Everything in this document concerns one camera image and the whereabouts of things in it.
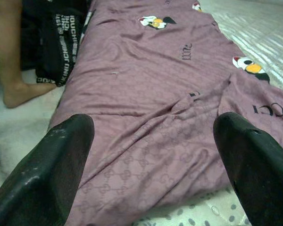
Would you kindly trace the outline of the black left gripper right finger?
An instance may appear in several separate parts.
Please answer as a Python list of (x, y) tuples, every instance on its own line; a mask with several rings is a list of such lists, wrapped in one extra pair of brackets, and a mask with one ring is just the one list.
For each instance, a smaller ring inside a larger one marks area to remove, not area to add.
[(253, 226), (283, 226), (283, 148), (237, 113), (218, 116), (214, 140)]

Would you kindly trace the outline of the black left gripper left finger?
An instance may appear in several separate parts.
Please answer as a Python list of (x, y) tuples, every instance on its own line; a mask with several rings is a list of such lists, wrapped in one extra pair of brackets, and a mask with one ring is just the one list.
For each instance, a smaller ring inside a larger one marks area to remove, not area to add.
[(93, 139), (86, 114), (51, 128), (0, 187), (0, 226), (64, 225)]

